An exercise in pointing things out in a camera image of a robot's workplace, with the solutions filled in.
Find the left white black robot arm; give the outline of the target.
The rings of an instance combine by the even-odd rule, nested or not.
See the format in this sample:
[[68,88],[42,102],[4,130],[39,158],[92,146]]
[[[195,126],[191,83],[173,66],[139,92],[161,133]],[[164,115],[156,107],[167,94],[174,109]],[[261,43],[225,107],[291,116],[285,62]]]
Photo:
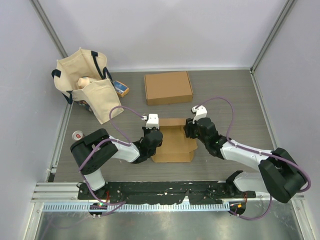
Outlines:
[[142,128],[143,137],[132,143],[121,141],[108,134],[104,128],[89,135],[80,130],[72,134],[74,143],[70,152],[83,176],[84,184],[79,186],[79,195],[97,200],[107,193],[101,167],[110,159],[123,160],[131,164],[140,164],[156,154],[162,145],[163,134],[157,128]]

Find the large brown cardboard box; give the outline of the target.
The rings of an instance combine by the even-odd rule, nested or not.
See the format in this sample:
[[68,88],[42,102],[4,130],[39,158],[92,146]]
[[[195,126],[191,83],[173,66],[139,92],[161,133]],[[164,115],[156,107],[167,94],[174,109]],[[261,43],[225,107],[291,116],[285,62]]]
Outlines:
[[187,71],[171,71],[144,76],[146,103],[149,106],[193,101],[193,88]]

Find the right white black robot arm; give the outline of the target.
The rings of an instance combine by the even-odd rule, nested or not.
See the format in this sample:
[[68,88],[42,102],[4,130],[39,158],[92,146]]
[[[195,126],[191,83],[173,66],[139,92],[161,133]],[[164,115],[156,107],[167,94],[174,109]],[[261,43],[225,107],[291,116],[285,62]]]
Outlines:
[[268,193],[275,200],[287,203],[307,184],[307,175],[298,168],[292,156],[283,148],[260,150],[228,140],[218,133],[208,117],[185,121],[186,137],[200,140],[208,153],[222,160],[235,161],[255,170],[242,170],[229,177],[226,193],[233,198],[246,191]]

